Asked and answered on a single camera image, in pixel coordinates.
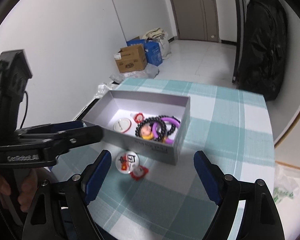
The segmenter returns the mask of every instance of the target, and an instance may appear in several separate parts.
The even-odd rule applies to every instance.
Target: white round badge
[[[139,157],[135,152],[127,151],[119,153],[115,160],[115,166],[123,174],[129,174],[139,166]]]
[[[113,125],[113,130],[120,133],[125,133],[128,131],[131,127],[131,121],[128,118],[121,118],[117,121],[115,121]]]

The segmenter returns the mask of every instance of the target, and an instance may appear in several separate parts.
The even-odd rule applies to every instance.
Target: black baseboard
[[[237,46],[237,43],[235,41],[221,40],[221,43]]]

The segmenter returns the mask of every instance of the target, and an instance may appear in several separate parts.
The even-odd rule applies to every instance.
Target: blue box
[[[159,66],[162,63],[160,47],[157,42],[153,42],[153,41],[146,42],[145,40],[138,40],[138,39],[127,41],[128,46],[132,46],[136,44],[143,45],[148,63],[155,66]]]

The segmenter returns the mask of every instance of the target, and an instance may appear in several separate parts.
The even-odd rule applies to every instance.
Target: brown door
[[[215,0],[171,0],[179,39],[218,41]]]

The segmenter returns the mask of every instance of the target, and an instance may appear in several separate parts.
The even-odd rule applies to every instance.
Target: open box
[[[131,114],[143,113],[145,118],[167,115],[181,121],[179,129],[169,138],[172,145],[135,136],[137,124]],[[126,133],[113,130],[120,118],[129,118],[131,127]],[[103,140],[149,158],[176,165],[190,122],[190,97],[138,91],[111,90],[83,117],[87,126],[99,125],[104,130]]]

